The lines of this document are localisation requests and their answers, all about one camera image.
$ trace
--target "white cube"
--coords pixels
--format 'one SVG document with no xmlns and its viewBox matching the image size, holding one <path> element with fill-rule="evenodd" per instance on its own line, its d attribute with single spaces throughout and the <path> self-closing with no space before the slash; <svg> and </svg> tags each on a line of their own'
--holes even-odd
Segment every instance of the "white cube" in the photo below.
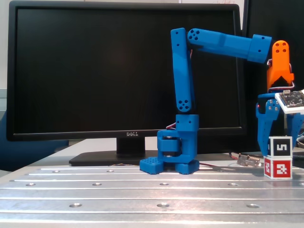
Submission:
<svg viewBox="0 0 304 228">
<path fill-rule="evenodd" d="M 268 157 L 292 158 L 293 138 L 291 136 L 270 136 L 268 140 Z"/>
</svg>

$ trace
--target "circuit board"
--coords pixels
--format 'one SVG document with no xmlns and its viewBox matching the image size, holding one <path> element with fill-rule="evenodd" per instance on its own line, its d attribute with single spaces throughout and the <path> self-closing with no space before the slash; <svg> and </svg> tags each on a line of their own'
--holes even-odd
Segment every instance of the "circuit board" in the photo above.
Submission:
<svg viewBox="0 0 304 228">
<path fill-rule="evenodd" d="M 304 107 L 304 94 L 302 91 L 279 93 L 287 108 Z"/>
</svg>

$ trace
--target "blue plastic part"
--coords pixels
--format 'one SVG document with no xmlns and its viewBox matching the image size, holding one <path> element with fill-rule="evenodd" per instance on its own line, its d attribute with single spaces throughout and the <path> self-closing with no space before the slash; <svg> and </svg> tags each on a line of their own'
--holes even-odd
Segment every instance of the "blue plastic part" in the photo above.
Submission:
<svg viewBox="0 0 304 228">
<path fill-rule="evenodd" d="M 197 171 L 197 163 L 193 160 L 197 155 L 198 130 L 198 115 L 176 115 L 176 130 L 157 132 L 158 160 L 155 160 L 155 158 L 153 158 L 154 162 L 151 162 L 150 158 L 141 160 L 140 169 L 149 174 L 157 174 L 161 170 L 159 168 L 160 164 L 163 170 L 166 164 L 175 163 L 175 168 L 178 169 L 176 171 L 180 173 L 189 174 Z M 180 152 L 180 155 L 169 157 L 164 154 L 165 152 Z"/>
<path fill-rule="evenodd" d="M 190 66 L 190 53 L 187 48 L 186 30 L 171 31 L 173 74 L 176 106 L 182 113 L 189 112 L 194 102 L 193 80 Z"/>
<path fill-rule="evenodd" d="M 201 51 L 258 63 L 266 61 L 271 44 L 271 37 L 254 35 L 246 38 L 198 28 L 191 29 L 187 39 L 191 44 L 201 46 Z"/>
<path fill-rule="evenodd" d="M 292 136 L 293 147 L 295 146 L 303 121 L 304 115 L 300 113 L 287 114 L 287 135 Z"/>
<path fill-rule="evenodd" d="M 158 158 L 168 163 L 189 163 L 197 155 L 197 132 L 199 130 L 199 116 L 198 115 L 176 115 L 176 130 L 173 131 L 158 131 Z M 181 140 L 182 154 L 176 157 L 167 157 L 163 152 L 172 152 L 171 148 L 166 151 L 161 150 L 164 143 L 164 137 L 177 137 Z"/>
<path fill-rule="evenodd" d="M 192 174 L 200 169 L 200 163 L 198 160 L 192 160 L 188 164 L 177 163 L 175 164 L 176 172 L 180 174 Z"/>
<path fill-rule="evenodd" d="M 164 170 L 163 161 L 159 160 L 157 157 L 150 157 L 143 159 L 139 162 L 140 170 L 148 174 L 159 174 Z"/>
<path fill-rule="evenodd" d="M 256 117 L 258 121 L 257 142 L 263 156 L 268 155 L 268 138 L 270 135 L 271 126 L 273 121 L 277 120 L 280 108 L 280 105 L 276 103 L 274 98 L 269 99 L 266 102 L 266 111 L 264 114 L 259 112 L 258 104 L 256 105 Z"/>
</svg>

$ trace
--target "dell logo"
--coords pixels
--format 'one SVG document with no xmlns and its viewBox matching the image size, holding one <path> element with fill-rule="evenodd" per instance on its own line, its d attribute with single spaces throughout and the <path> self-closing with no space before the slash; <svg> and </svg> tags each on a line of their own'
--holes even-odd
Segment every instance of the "dell logo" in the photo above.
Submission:
<svg viewBox="0 0 304 228">
<path fill-rule="evenodd" d="M 138 136 L 137 132 L 127 132 L 127 136 Z"/>
</svg>

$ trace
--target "computer monitor bezel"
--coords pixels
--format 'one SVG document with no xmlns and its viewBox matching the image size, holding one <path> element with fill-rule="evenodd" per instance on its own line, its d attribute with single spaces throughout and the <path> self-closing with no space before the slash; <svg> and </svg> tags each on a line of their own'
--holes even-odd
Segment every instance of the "computer monitor bezel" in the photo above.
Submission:
<svg viewBox="0 0 304 228">
<path fill-rule="evenodd" d="M 12 1 L 9 4 L 9 43 L 8 43 L 8 95 L 7 95 L 7 139 L 11 141 L 82 139 L 82 138 L 114 138 L 114 137 L 148 137 L 156 136 L 159 129 L 121 130 L 94 132 L 61 132 L 61 133 L 14 133 L 15 110 L 15 67 L 17 20 L 19 9 L 109 9 L 109 10 L 195 10 L 195 11 L 232 11 L 234 35 L 240 36 L 239 7 L 234 4 L 175 4 L 175 3 L 117 3 L 117 2 L 58 2 L 58 1 Z M 199 135 L 240 135 L 246 132 L 245 92 L 243 79 L 243 60 L 236 58 L 238 89 L 238 127 L 200 128 Z"/>
</svg>

